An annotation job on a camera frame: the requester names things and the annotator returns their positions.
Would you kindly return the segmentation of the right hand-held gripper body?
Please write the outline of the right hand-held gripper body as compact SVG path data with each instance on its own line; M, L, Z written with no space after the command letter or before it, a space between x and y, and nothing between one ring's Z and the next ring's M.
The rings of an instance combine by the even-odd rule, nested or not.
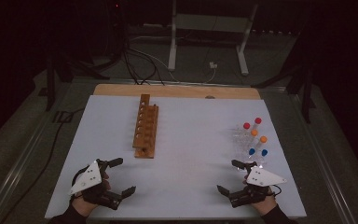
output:
M275 175L263 168L254 167L248 172L243 190L229 193L228 198L233 207L239 207L251 203L260 203L270 196L271 186L286 183L284 177Z

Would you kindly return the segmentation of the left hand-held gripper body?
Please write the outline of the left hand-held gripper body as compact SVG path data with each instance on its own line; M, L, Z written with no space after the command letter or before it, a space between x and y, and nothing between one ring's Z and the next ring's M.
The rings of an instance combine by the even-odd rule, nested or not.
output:
M69 195L71 200L82 195L86 202L117 210L121 196L107 189L103 182L106 170L100 170L98 161L100 160L95 160L75 174Z

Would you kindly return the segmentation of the clear plastic tube rack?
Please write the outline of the clear plastic tube rack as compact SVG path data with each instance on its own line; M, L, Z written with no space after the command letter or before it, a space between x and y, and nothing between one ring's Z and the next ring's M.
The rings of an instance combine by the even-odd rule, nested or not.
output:
M257 163L257 165L262 168L267 162L265 159L265 162L261 162L261 151L263 149L266 149L266 144L258 151L255 151L254 157L252 159L248 159L248 151L250 148L255 148L255 145L257 144L259 138L261 136L265 136L265 135L260 135L258 133L257 137L255 138L254 142L248 146L248 142L249 142L249 138L251 135L251 128L250 128L250 132L248 134L245 134L243 132L243 127L241 126L240 128L237 128L234 130L233 132L233 144L234 144L234 157L236 160L238 161L242 161L245 163L248 162L253 162L255 161Z

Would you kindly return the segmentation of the wooden test tube rack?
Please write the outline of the wooden test tube rack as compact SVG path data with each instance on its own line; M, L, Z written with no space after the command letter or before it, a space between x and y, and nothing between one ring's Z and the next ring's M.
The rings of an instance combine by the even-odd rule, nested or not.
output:
M149 103L150 95L142 94L138 107L132 147L134 157L153 159L158 127L158 106Z

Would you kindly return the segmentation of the person's right hand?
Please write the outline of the person's right hand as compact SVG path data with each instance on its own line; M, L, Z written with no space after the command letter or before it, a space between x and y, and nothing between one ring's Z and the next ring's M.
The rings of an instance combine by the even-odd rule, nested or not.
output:
M275 197L270 195L265 198L264 201L259 203L252 203L252 207L258 212L260 216L266 215L268 212L270 212L272 209L274 209L277 206L277 202L275 200Z

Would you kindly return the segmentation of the person's left hand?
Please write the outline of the person's left hand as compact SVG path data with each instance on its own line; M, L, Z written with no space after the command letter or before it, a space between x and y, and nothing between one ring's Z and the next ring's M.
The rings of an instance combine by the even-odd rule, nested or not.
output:
M98 207L97 204L86 202L82 195L75 196L72 200L71 205L75 210L83 217L88 217L92 211Z

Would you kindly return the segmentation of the white table cover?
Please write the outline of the white table cover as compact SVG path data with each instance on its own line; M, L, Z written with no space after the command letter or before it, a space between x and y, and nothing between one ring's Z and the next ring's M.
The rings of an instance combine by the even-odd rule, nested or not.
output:
M242 188L243 171L233 167L238 150L233 131L245 121L261 118L258 131L268 139L266 170L285 178L277 201L289 217L304 217L306 211L281 144L261 100L193 99L153 97L159 108L155 156L134 157L132 140L138 112L138 97L92 95L76 131L47 217L63 212L75 173L96 159L123 159L109 170L114 191L135 187L118 210L97 208L95 219L247 219L256 217L249 205L234 208L218 192Z

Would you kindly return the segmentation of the black metal stand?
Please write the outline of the black metal stand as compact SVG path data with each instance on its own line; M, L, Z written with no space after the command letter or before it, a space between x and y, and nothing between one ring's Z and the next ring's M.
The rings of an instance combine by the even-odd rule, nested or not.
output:
M57 55L49 54L46 58L47 63L47 86L45 88L44 94L47 96L47 106L46 110L50 111L53 107L56 96L55 96L55 73L61 71L62 76L60 78L64 82L70 82L73 79L73 76L70 74L69 66L72 65L74 68L79 69L84 72L89 77L94 77L100 80L107 80L108 77L104 77L91 68L88 68L86 65L82 64L80 61L75 60L67 54L59 53Z
M285 90L288 94L298 94L302 90L301 115L307 123L310 123L312 76L313 65L301 63L283 69L278 75L252 85L252 88L264 89L273 83L290 77L291 79L286 85Z

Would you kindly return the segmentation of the aluminium frame rail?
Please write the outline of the aluminium frame rail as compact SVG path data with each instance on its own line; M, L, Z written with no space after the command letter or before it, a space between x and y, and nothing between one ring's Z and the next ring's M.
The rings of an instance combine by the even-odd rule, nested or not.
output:
M320 146L316 135L312 131L310 125L304 120L301 112L301 102L300 98L297 95L289 94L288 95L294 110L296 111L297 119L303 127L306 136L310 140L311 151L314 154L314 157L317 162L318 169L320 170L324 183L328 189L330 197L337 209L338 215L341 219L342 224L357 224L351 209L348 206L348 203L343 195L340 185L338 184L332 169L323 153L322 147Z
M55 111L70 88L68 83L56 85L56 99L46 110L47 98L40 96L44 84L21 104L0 130L0 215L17 187L36 146L51 123Z
M136 84L132 79L122 79L122 78L110 78L110 79L95 79L95 78L84 78L84 77L75 77L72 81L73 83L86 83L86 84L124 84L132 86L181 86L181 87L221 87L221 88L255 88L250 85L228 85L228 84L208 84L208 83L195 83L195 82L174 82L174 81L156 81L149 80L145 84L140 85ZM266 88L256 88L259 92L277 92L283 93L286 92L286 87L283 86L268 86Z

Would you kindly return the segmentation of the white metal desk frame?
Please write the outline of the white metal desk frame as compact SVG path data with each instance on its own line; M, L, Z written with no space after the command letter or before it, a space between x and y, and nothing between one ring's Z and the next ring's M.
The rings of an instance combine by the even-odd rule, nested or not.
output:
M171 45L168 58L168 70L174 71L176 66L177 36L178 29L190 31L216 31L242 34L242 40L236 46L236 54L239 67L243 76L249 75L249 68L245 59L244 50L252 31L258 4L252 4L247 16L227 17L199 14L184 14L177 12L177 0L172 0L172 32Z

